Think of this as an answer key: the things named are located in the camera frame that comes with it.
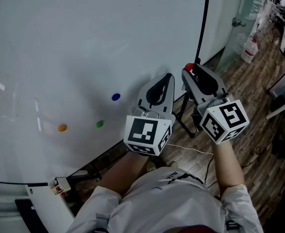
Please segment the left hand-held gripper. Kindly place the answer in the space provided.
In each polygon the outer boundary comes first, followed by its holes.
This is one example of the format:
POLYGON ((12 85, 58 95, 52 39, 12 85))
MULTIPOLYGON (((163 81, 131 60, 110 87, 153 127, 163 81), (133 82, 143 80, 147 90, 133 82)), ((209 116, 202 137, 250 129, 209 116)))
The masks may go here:
POLYGON ((133 112, 126 118, 123 142, 130 151, 144 156, 158 156, 172 134, 176 120, 171 114, 175 79, 171 73, 157 76, 139 91, 136 105, 159 112, 133 112))

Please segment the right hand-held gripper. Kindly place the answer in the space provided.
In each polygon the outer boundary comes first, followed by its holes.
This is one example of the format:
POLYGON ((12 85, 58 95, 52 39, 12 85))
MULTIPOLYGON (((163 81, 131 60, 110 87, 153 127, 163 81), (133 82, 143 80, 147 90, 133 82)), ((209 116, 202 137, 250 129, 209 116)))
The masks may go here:
MULTIPOLYGON (((183 69, 182 80, 189 98, 197 105, 227 92, 222 79, 209 68, 194 64, 192 73, 183 69)), ((249 123, 241 101, 235 100, 207 108, 200 127, 218 145, 237 137, 249 123)))

